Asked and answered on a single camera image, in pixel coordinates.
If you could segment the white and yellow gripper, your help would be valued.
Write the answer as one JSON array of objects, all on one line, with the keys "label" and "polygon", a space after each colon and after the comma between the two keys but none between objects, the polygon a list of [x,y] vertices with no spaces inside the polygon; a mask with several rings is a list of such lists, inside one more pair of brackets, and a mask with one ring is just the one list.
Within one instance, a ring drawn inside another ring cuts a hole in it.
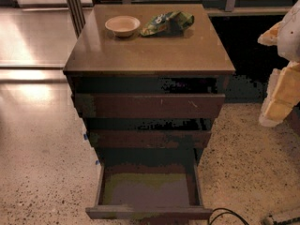
[{"label": "white and yellow gripper", "polygon": [[259,123],[273,128],[284,121],[300,102],[300,64],[290,62],[283,69],[274,68],[267,86]]}]

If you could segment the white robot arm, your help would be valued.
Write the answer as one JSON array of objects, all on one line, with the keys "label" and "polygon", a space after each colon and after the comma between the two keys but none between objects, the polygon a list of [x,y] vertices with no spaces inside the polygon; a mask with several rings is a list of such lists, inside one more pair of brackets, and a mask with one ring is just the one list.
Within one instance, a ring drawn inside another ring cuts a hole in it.
[{"label": "white robot arm", "polygon": [[258,42],[265,46],[276,45],[277,54],[289,61],[283,69],[273,69],[261,107],[259,123],[273,128],[300,102],[300,0],[280,22],[261,34]]}]

